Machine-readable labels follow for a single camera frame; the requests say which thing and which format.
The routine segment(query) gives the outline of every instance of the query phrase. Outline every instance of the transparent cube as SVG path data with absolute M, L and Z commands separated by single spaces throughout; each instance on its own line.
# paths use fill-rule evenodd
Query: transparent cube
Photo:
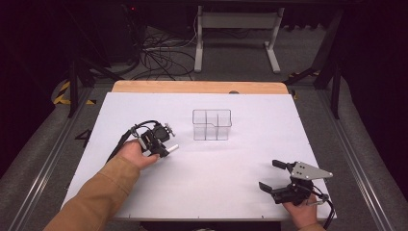
M 227 141 L 232 126 L 231 111 L 193 110 L 192 124 L 195 141 Z

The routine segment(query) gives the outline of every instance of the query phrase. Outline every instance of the hand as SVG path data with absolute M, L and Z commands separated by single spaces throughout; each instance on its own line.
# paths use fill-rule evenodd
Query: hand
M 309 199 L 304 200 L 300 205 L 294 206 L 291 202 L 283 203 L 283 207 L 291 214 L 292 221 L 298 229 L 318 222 L 318 206 L 307 205 L 315 203 L 316 196 L 311 194 Z
M 140 170 L 153 165 L 160 158 L 159 154 L 154 154 L 148 157 L 143 156 L 143 154 L 141 153 L 140 143 L 136 139 L 124 143 L 120 150 L 117 152 L 117 155 L 130 161 Z

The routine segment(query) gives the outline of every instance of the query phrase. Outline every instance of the tan sleeve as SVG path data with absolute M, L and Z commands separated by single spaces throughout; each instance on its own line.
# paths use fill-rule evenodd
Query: tan sleeve
M 303 227 L 299 231 L 325 231 L 325 229 L 319 223 L 316 223 Z
M 139 176 L 136 166 L 115 156 L 65 203 L 44 230 L 102 230 Z

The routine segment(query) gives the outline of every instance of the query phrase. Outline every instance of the white table surface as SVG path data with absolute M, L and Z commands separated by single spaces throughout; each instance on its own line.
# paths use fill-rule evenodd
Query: white table surface
M 228 141 L 194 141 L 192 111 L 229 109 Z M 145 169 L 120 211 L 131 220 L 284 220 L 289 214 L 258 182 L 286 187 L 290 175 L 272 160 L 319 167 L 289 94 L 121 93 L 103 103 L 64 203 L 108 159 L 135 123 L 168 122 L 179 149 Z M 324 193 L 322 180 L 315 185 Z M 319 206 L 318 218 L 330 207 Z

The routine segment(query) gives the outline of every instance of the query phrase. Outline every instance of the white metal leg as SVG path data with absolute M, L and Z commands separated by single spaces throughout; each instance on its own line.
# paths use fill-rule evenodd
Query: white metal leg
M 197 46 L 195 48 L 195 64 L 194 72 L 201 72 L 201 66 L 203 64 L 203 24 L 202 7 L 198 6 L 197 13 Z
M 265 42 L 265 48 L 267 49 L 267 52 L 268 52 L 270 65 L 272 66 L 272 71 L 275 74 L 280 73 L 280 67 L 276 59 L 275 52 L 273 51 L 273 45 L 275 44 L 276 37 L 278 36 L 279 26 L 280 26 L 280 23 L 283 17 L 283 11 L 284 11 L 283 8 L 279 9 L 278 15 L 275 19 L 275 25 L 273 26 L 272 36 L 270 38 L 270 41 Z

